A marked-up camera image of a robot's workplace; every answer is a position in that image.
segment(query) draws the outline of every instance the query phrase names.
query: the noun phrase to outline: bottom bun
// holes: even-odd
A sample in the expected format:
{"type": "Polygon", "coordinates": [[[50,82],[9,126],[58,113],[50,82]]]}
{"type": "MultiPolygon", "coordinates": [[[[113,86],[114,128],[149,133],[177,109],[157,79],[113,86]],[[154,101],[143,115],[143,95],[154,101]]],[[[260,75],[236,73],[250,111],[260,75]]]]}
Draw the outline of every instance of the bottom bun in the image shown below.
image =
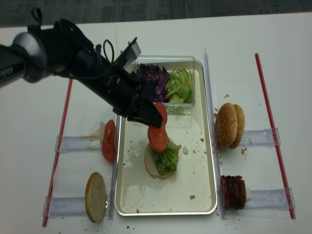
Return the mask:
{"type": "Polygon", "coordinates": [[[155,162],[153,160],[153,157],[149,151],[149,147],[150,145],[148,144],[146,146],[146,149],[145,149],[145,153],[144,153],[144,163],[145,163],[145,167],[146,167],[146,170],[147,172],[151,175],[151,177],[153,178],[160,178],[160,179],[167,179],[168,177],[170,177],[172,175],[172,172],[169,172],[167,175],[160,175],[158,170],[157,170],[157,167],[155,165],[155,162]]]}

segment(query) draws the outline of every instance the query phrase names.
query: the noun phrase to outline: plastic container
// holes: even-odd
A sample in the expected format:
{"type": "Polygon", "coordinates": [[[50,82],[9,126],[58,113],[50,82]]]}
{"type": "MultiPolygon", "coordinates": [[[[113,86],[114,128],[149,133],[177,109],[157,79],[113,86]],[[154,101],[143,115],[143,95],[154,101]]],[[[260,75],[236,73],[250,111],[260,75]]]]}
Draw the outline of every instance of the plastic container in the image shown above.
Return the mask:
{"type": "Polygon", "coordinates": [[[195,60],[192,56],[140,56],[134,63],[128,67],[128,71],[137,72],[139,65],[143,63],[146,65],[158,65],[160,68],[164,67],[168,72],[174,70],[185,69],[187,72],[191,72],[191,88],[193,91],[192,103],[174,103],[164,102],[168,114],[176,115],[190,115],[192,113],[195,104],[195,85],[194,85],[194,66],[195,60]]]}

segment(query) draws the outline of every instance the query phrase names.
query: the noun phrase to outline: bun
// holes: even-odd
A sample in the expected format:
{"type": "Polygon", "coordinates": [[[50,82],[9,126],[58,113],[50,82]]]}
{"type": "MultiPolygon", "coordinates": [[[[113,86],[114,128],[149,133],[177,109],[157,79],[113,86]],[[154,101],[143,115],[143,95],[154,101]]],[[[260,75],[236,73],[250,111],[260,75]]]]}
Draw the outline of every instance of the bun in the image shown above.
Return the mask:
{"type": "Polygon", "coordinates": [[[89,219],[96,223],[100,222],[105,213],[106,190],[103,177],[98,172],[90,176],[85,193],[85,206],[89,219]]]}
{"type": "Polygon", "coordinates": [[[228,148],[237,135],[237,117],[235,107],[225,103],[219,110],[215,119],[215,134],[220,148],[228,148]]]}
{"type": "Polygon", "coordinates": [[[235,141],[232,145],[229,146],[230,149],[235,149],[239,146],[240,141],[242,140],[244,128],[245,128],[245,115],[242,108],[239,105],[234,104],[234,108],[236,110],[237,117],[237,134],[235,141]]]}
{"type": "Polygon", "coordinates": [[[146,167],[147,172],[153,178],[159,177],[160,179],[167,179],[168,177],[170,177],[172,175],[172,172],[169,172],[167,175],[160,175],[159,174],[157,167],[155,165],[155,162],[153,160],[153,157],[150,153],[149,148],[150,148],[150,144],[148,144],[146,146],[145,153],[144,153],[144,163],[145,163],[145,167],[146,167]]]}

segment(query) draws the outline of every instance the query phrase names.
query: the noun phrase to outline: red line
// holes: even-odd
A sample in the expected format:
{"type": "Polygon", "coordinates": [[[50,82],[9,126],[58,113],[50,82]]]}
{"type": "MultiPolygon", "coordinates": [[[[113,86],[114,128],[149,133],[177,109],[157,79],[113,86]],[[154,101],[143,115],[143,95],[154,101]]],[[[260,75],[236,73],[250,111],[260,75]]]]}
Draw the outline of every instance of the red line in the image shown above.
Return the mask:
{"type": "MultiPolygon", "coordinates": [[[[271,128],[274,131],[275,130],[275,125],[274,125],[273,115],[272,115],[272,111],[271,111],[271,107],[270,107],[270,103],[269,103],[269,96],[268,96],[268,93],[267,93],[267,88],[266,88],[265,82],[264,82],[264,77],[263,77],[263,73],[262,73],[262,68],[261,68],[259,54],[257,53],[254,56],[255,56],[256,63],[257,63],[257,67],[258,67],[258,72],[259,72],[259,76],[260,76],[260,82],[261,82],[261,86],[262,86],[262,91],[263,91],[263,95],[264,95],[265,104],[266,104],[267,110],[268,110],[270,125],[271,125],[271,128]]],[[[278,158],[279,168],[281,170],[284,188],[288,189],[289,187],[288,187],[286,172],[285,172],[285,168],[284,168],[284,164],[283,164],[282,153],[281,153],[279,145],[277,144],[277,139],[276,139],[275,136],[276,136],[276,133],[274,133],[274,139],[275,139],[275,149],[276,149],[276,154],[277,154],[277,158],[278,158]]],[[[292,200],[290,199],[289,193],[286,193],[286,196],[287,196],[288,206],[291,207],[289,209],[289,213],[290,213],[291,219],[295,219],[293,203],[292,203],[292,200]]]]}
{"type": "MultiPolygon", "coordinates": [[[[67,109],[68,109],[70,92],[72,90],[72,84],[73,84],[73,80],[70,79],[69,82],[68,82],[68,88],[67,88],[66,100],[65,100],[65,105],[64,105],[63,117],[62,117],[62,122],[61,122],[60,130],[59,130],[59,141],[58,141],[58,144],[61,143],[61,138],[62,138],[63,132],[64,132],[65,121],[66,121],[66,114],[67,114],[67,109]]],[[[46,212],[44,214],[44,218],[43,218],[43,222],[42,222],[42,226],[43,227],[46,227],[47,226],[47,222],[48,222],[48,214],[49,214],[50,202],[51,202],[49,200],[49,198],[52,196],[53,177],[54,177],[55,169],[56,169],[57,164],[58,164],[58,160],[59,160],[59,152],[56,152],[55,153],[55,158],[54,158],[53,169],[52,169],[51,180],[50,180],[50,187],[49,187],[49,192],[48,192],[48,200],[47,200],[48,204],[47,204],[47,209],[46,209],[46,212]]]]}

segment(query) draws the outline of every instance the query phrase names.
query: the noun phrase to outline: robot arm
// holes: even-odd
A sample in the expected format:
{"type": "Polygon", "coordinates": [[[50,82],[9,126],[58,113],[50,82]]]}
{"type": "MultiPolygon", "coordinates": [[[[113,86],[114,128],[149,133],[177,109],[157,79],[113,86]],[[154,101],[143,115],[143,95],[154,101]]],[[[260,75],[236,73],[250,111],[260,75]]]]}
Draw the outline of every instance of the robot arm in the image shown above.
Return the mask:
{"type": "Polygon", "coordinates": [[[95,50],[80,29],[66,19],[51,29],[30,25],[10,47],[0,45],[0,88],[19,78],[30,83],[50,75],[73,78],[108,102],[116,114],[160,127],[162,117],[151,100],[154,87],[124,69],[140,53],[135,38],[110,62],[100,55],[99,45],[95,50]]]}

